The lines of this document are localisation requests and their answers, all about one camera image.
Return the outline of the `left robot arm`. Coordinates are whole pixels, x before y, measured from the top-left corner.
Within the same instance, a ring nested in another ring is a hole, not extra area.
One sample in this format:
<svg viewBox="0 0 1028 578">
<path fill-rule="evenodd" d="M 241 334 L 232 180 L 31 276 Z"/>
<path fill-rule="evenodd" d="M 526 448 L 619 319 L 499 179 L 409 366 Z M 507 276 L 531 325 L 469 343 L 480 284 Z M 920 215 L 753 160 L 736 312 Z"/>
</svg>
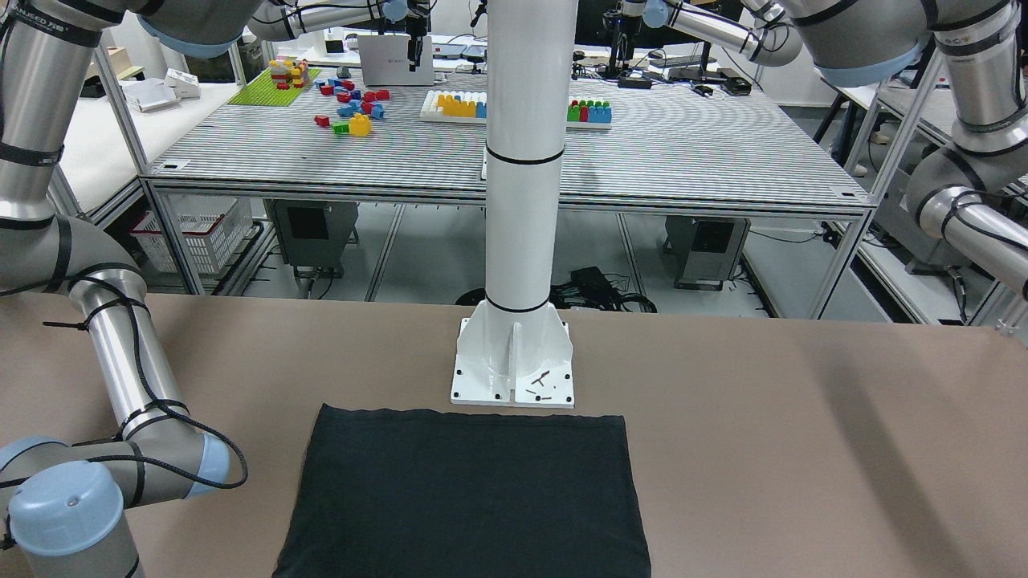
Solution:
<svg viewBox="0 0 1028 578">
<path fill-rule="evenodd" d="M 1020 1 L 785 1 L 783 10 L 827 81 L 862 87 L 900 73 L 935 43 L 952 105 L 947 141 L 921 161 L 904 208 L 1026 297 L 1026 227 L 992 207 L 1026 175 L 1026 82 Z"/>
</svg>

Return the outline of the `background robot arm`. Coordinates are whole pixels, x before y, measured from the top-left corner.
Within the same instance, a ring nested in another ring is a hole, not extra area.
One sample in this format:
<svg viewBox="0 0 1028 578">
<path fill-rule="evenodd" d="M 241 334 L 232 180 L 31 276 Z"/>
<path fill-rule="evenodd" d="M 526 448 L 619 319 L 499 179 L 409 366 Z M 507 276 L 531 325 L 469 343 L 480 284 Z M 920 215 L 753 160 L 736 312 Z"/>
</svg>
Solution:
<svg viewBox="0 0 1028 578">
<path fill-rule="evenodd" d="M 403 22 L 409 40 L 406 62 L 409 70 L 421 67 L 425 37 L 430 28 L 430 1 L 360 1 L 353 5 L 318 2 L 289 6 L 284 1 L 265 1 L 247 22 L 247 29 L 269 43 L 285 43 L 301 35 L 329 28 L 344 28 L 371 21 Z"/>
</svg>

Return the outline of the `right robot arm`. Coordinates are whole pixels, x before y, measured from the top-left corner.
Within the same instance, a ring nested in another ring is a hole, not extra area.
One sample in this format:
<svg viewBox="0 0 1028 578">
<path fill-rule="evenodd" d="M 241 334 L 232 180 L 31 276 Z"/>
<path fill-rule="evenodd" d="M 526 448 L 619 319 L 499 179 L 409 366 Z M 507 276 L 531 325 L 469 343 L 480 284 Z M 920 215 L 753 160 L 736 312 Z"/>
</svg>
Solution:
<svg viewBox="0 0 1028 578">
<path fill-rule="evenodd" d="M 119 431 L 112 442 L 29 437 L 2 450 L 4 546 L 38 577 L 141 577 L 126 510 L 229 482 L 242 457 L 177 397 L 143 275 L 110 234 L 47 191 L 103 30 L 128 12 L 181 55 L 224 55 L 257 1 L 14 1 L 2 19 L 2 295 L 80 308 Z"/>
</svg>

